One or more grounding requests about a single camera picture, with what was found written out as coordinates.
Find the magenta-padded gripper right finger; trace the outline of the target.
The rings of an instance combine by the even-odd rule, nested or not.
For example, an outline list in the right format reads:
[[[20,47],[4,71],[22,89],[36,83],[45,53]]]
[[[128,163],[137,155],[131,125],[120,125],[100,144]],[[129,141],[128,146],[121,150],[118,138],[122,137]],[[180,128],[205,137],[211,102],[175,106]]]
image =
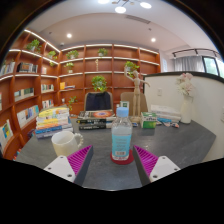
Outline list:
[[[143,186],[180,170],[167,156],[157,157],[137,145],[133,146],[133,156]]]

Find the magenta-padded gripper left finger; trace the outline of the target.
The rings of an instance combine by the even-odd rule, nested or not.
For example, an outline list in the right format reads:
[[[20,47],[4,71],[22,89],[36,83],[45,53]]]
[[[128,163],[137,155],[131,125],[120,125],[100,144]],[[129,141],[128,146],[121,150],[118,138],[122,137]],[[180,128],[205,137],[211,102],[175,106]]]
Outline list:
[[[93,146],[84,147],[69,156],[58,156],[44,170],[76,185],[82,186],[90,161],[93,156]]]

